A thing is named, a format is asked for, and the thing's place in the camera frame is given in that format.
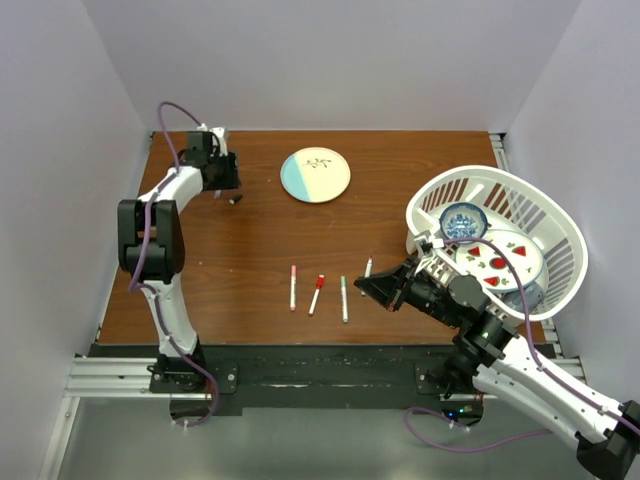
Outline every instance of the white and blue plate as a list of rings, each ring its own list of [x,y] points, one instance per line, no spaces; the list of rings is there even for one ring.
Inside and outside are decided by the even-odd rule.
[[[308,203],[333,200],[347,189],[350,180],[351,170],[344,157],[322,147],[298,150],[284,161],[280,170],[284,189]]]

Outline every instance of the black base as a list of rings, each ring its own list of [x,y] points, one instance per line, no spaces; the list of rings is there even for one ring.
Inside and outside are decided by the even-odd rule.
[[[538,349],[555,357],[551,345]],[[207,370],[220,387],[218,415],[241,415],[243,408],[255,407],[440,410],[445,389],[429,374],[455,351],[453,345],[202,347]],[[155,359],[157,353],[153,345],[94,344],[89,356]],[[176,393],[168,388],[174,387],[152,379],[149,390]]]
[[[629,401],[620,407],[622,417],[640,427],[640,405]],[[607,439],[593,444],[579,433],[577,458],[580,464],[601,480],[623,480],[640,448],[640,438],[622,423],[605,432]]]

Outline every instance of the gray wall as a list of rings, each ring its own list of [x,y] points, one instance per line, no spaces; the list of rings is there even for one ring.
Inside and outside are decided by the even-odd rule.
[[[37,477],[145,129],[79,0],[0,3],[0,478]]]
[[[619,400],[640,400],[639,18],[637,0],[584,0],[507,135],[516,173],[585,235],[587,279],[557,327],[590,383]]]
[[[149,128],[511,126],[579,0],[83,0]],[[169,114],[173,128],[189,126]]]

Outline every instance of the white marker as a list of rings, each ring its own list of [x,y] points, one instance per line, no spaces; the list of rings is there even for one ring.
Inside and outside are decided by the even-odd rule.
[[[311,300],[311,307],[309,308],[309,316],[313,316],[313,312],[316,309],[316,303],[318,303],[318,296],[320,295],[320,289],[324,283],[324,275],[318,275],[318,281],[316,282],[316,291],[313,293],[313,300]]]
[[[367,266],[364,269],[364,278],[367,278],[369,276],[371,276],[371,269],[373,268],[373,255],[369,257],[369,260],[367,260]],[[363,297],[366,297],[367,294],[364,293],[363,290],[360,290],[360,295],[362,295]]]
[[[291,265],[291,292],[289,295],[289,308],[291,311],[296,309],[296,266]]]
[[[349,311],[347,310],[347,279],[340,277],[340,293],[342,293],[342,323],[349,323]]]

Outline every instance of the plastic basket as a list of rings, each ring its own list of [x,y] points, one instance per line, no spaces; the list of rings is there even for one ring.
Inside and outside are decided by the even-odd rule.
[[[542,250],[546,266],[537,280],[546,290],[544,300],[530,315],[531,321],[546,320],[557,314],[576,294],[588,265],[587,246],[575,222],[534,186],[510,173],[492,167],[459,167],[438,175],[407,206],[407,251],[416,251],[414,238],[425,230],[441,237],[440,215],[452,203],[470,202],[482,207],[492,228],[520,231]],[[455,263],[457,247],[434,250],[425,271],[447,286],[456,275],[467,272]],[[524,314],[507,307],[501,294],[490,292],[489,311],[510,325],[520,325]]]

